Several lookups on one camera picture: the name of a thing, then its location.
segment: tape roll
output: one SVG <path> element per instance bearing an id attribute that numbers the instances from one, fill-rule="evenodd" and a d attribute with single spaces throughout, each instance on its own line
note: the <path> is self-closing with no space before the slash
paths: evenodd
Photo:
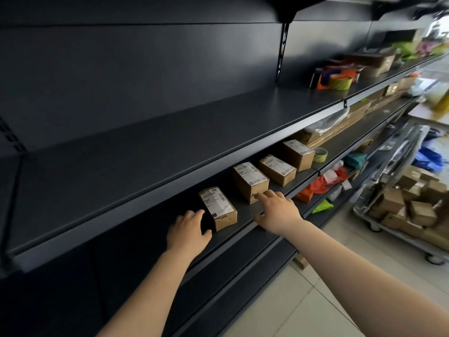
<path id="1" fill-rule="evenodd" d="M 322 163 L 326 161 L 327 158 L 327 150 L 324 148 L 313 148 L 313 151 L 315 152 L 315 156 L 313 157 L 314 162 Z"/>
<path id="2" fill-rule="evenodd" d="M 332 74 L 329 77 L 328 86 L 332 90 L 349 90 L 352 84 L 352 78 L 346 74 Z"/>

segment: packing tape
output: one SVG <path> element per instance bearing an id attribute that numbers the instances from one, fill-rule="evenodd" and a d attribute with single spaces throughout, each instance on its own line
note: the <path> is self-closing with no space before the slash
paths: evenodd
<path id="1" fill-rule="evenodd" d="M 352 78 L 346 74 L 332 74 L 329 77 L 328 86 L 332 90 L 349 90 L 352 84 Z"/>
<path id="2" fill-rule="evenodd" d="M 313 157 L 314 162 L 325 162 L 327 158 L 327 150 L 324 148 L 313 148 L 313 151 L 315 151 L 315 156 Z"/>

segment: cart wheel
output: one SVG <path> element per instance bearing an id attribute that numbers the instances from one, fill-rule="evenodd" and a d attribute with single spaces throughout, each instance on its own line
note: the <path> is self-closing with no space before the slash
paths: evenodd
<path id="1" fill-rule="evenodd" d="M 430 253 L 426 254 L 426 260 L 433 264 L 433 265 L 438 265 L 441 266 L 443 265 L 445 262 L 442 261 L 439 257 L 435 256 L 435 255 L 431 255 Z"/>
<path id="2" fill-rule="evenodd" d="M 379 226 L 377 226 L 377 225 L 373 225 L 372 223 L 367 223 L 367 226 L 368 226 L 368 229 L 371 231 L 371 232 L 375 232 L 375 233 L 380 233 L 380 232 L 382 232 L 382 230 L 379 228 Z"/>

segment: hand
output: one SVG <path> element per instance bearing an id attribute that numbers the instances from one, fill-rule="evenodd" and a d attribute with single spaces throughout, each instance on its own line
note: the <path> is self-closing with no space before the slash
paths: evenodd
<path id="1" fill-rule="evenodd" d="M 201 234 L 203 214 L 203 209 L 196 213 L 188 210 L 184 216 L 176 218 L 175 224 L 168 229 L 167 251 L 175 251 L 187 257 L 190 262 L 205 249 L 212 238 L 212 231 Z"/>
<path id="2" fill-rule="evenodd" d="M 264 215 L 254 215 L 254 221 L 267 231 L 283 236 L 298 225 L 303 219 L 291 199 L 286 199 L 281 192 L 267 190 L 255 195 L 264 207 Z"/>

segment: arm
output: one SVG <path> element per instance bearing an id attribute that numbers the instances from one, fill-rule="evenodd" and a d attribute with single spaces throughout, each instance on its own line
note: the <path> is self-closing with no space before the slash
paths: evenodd
<path id="1" fill-rule="evenodd" d="M 449 312 L 301 218 L 292 200 L 258 194 L 255 221 L 287 239 L 312 265 L 366 336 L 447 336 Z"/>
<path id="2" fill-rule="evenodd" d="M 98 337 L 159 337 L 171 303 L 191 261 L 212 237 L 201 235 L 204 210 L 178 216 L 167 235 L 167 251 L 126 303 L 98 333 Z"/>

